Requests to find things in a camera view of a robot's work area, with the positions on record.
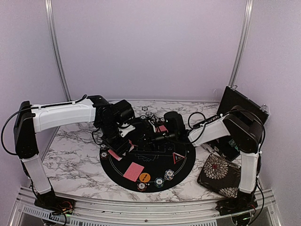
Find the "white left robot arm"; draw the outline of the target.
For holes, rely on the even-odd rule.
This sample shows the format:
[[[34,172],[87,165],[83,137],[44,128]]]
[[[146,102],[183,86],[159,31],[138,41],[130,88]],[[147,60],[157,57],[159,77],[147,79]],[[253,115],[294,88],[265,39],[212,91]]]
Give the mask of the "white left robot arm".
[[[102,131],[101,139],[109,149],[122,156],[132,147],[126,134],[135,129],[130,124],[134,117],[134,110],[126,100],[111,104],[100,95],[84,95],[77,101],[49,105],[22,102],[14,125],[15,150],[26,175],[35,186],[36,205],[58,210],[64,202],[72,202],[55,195],[39,156],[36,133],[63,125],[91,122]]]

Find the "red triangular marker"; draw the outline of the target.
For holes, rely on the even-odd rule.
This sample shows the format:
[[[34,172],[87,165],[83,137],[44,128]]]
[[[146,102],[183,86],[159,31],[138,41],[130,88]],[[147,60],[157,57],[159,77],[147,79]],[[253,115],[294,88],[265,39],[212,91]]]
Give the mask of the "red triangular marker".
[[[184,159],[185,159],[185,156],[173,152],[173,160],[174,160],[174,164],[176,164],[176,163],[178,163],[179,161],[184,160]]]

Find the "round black poker mat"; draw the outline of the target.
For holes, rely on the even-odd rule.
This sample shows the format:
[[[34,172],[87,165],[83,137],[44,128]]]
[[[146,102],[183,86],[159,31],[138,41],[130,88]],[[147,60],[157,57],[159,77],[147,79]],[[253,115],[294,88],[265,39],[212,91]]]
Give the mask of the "round black poker mat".
[[[123,188],[139,192],[137,189],[137,184],[141,182],[139,177],[135,182],[123,177],[130,164],[135,162],[144,166],[142,173],[149,173],[151,176],[150,181],[146,183],[147,189],[143,191],[145,193],[164,191],[181,183],[190,174],[194,166],[196,159],[195,147],[191,144],[167,143],[159,146],[158,149],[144,149],[143,134],[147,131],[146,126],[140,118],[134,119],[133,126],[135,130],[127,134],[127,138],[134,145],[133,150],[126,153],[120,161],[117,161],[110,154],[107,159],[100,158],[101,166],[107,176]],[[174,164],[173,152],[185,156],[185,159]],[[174,171],[174,178],[170,181],[164,179],[166,170]],[[163,187],[155,187],[154,180],[156,178],[164,179]]]

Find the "red playing card deck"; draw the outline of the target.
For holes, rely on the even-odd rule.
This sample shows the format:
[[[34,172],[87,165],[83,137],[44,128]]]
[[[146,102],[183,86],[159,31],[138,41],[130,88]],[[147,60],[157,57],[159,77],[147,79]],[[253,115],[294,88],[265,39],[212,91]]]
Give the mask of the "red playing card deck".
[[[122,157],[118,156],[113,150],[109,149],[108,153],[115,158],[117,161],[120,161],[122,159]]]

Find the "red card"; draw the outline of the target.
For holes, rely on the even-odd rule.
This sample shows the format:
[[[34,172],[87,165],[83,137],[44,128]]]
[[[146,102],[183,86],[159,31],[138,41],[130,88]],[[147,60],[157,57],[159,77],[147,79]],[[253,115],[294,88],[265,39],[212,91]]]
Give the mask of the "red card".
[[[156,127],[156,132],[165,132],[167,131],[167,128],[164,125],[160,125]]]
[[[123,177],[135,182],[142,173],[143,169],[144,166],[132,162],[126,170],[126,172],[124,173]]]

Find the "floral fabric pouch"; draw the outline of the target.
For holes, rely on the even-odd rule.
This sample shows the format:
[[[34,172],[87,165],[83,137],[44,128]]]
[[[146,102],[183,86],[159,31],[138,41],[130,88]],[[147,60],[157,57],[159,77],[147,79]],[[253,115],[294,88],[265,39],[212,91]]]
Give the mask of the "floral fabric pouch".
[[[222,157],[210,154],[197,178],[197,183],[226,198],[237,196],[241,167]]]

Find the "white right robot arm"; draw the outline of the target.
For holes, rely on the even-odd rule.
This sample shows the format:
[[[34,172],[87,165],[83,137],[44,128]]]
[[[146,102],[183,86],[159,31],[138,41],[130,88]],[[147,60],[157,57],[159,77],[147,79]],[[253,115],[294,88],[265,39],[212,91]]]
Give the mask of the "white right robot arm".
[[[240,182],[234,196],[217,202],[217,209],[221,214],[249,210],[258,206],[254,192],[259,187],[257,177],[261,167],[261,146],[266,136],[264,123],[268,116],[257,105],[236,105],[228,112],[219,111],[216,116],[204,119],[186,130],[180,114],[167,112],[164,115],[167,132],[154,127],[148,141],[152,144],[162,140],[184,144],[181,137],[185,136],[188,144],[197,147],[231,137],[241,155]]]

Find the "blue orange chips on marble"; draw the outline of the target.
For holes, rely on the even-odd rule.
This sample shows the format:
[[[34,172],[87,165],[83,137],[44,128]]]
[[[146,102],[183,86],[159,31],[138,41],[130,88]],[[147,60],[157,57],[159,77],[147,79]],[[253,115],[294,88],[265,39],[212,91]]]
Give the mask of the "blue orange chips on marble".
[[[155,114],[153,114],[152,112],[146,112],[146,116],[147,118],[149,118],[152,121],[156,121],[158,118]]]

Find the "red poker chip stack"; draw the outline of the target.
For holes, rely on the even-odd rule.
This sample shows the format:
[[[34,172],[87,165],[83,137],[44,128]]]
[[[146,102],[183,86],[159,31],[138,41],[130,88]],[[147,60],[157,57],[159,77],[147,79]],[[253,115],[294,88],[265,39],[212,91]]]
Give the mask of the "red poker chip stack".
[[[109,153],[107,151],[100,152],[100,158],[101,159],[107,159],[109,156]]]

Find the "black white poker chip stack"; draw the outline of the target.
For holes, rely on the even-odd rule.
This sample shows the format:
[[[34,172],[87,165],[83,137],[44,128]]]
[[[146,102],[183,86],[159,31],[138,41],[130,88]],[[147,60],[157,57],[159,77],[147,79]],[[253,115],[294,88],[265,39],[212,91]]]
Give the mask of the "black white poker chip stack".
[[[107,150],[108,147],[107,147],[106,144],[101,144],[101,145],[100,145],[100,149],[101,149],[101,150]]]

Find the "blue orange chip stack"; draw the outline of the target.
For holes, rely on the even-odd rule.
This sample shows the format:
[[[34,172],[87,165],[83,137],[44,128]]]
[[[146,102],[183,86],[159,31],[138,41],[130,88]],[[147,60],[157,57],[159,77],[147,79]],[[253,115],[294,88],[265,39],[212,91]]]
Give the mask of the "blue orange chip stack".
[[[173,178],[174,178],[174,171],[171,170],[171,169],[166,170],[165,173],[164,173],[164,179],[166,181],[170,181]]]

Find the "black poker chip case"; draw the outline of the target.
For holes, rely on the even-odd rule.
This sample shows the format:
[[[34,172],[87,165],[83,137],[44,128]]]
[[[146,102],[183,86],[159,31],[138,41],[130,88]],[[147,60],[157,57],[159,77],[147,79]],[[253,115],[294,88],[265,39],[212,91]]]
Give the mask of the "black poker chip case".
[[[229,161],[239,155],[258,158],[268,116],[255,102],[226,87],[216,115],[194,125],[189,141],[194,146],[207,144]]]

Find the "orange big blind button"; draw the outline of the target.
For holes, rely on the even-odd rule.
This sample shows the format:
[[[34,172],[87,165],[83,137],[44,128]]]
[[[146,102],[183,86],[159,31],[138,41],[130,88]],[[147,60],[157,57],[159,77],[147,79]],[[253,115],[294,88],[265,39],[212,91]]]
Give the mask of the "orange big blind button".
[[[141,173],[140,176],[139,176],[139,180],[143,183],[147,183],[149,182],[151,179],[151,176],[149,173]]]

